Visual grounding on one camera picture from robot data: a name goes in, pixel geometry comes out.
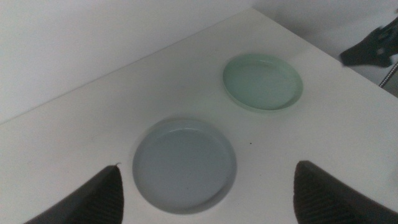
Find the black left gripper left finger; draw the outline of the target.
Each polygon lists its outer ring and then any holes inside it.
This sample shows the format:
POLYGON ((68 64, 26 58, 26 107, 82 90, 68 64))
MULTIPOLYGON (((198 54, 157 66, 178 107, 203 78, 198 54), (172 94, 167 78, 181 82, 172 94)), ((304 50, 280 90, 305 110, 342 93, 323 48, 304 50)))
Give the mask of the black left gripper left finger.
POLYGON ((107 166, 70 195, 28 223, 121 224, 124 192, 117 165, 107 166))

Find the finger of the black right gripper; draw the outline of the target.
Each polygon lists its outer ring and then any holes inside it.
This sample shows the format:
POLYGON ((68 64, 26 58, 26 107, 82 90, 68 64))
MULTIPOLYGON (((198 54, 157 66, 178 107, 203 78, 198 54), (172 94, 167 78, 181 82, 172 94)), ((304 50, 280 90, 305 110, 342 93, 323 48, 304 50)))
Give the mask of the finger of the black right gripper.
POLYGON ((377 67, 389 67, 392 65, 391 57, 380 52, 377 35, 381 28, 373 30, 361 42, 340 53, 340 59, 344 66, 372 65, 377 67))

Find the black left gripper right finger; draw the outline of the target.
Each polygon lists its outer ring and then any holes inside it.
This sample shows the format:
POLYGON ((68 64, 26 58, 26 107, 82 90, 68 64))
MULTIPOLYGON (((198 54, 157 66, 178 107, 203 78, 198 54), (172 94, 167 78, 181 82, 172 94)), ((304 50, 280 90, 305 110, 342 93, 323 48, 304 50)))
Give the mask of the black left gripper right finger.
POLYGON ((299 223, 397 223, 397 212, 371 200, 310 161, 294 174, 293 205, 299 223))

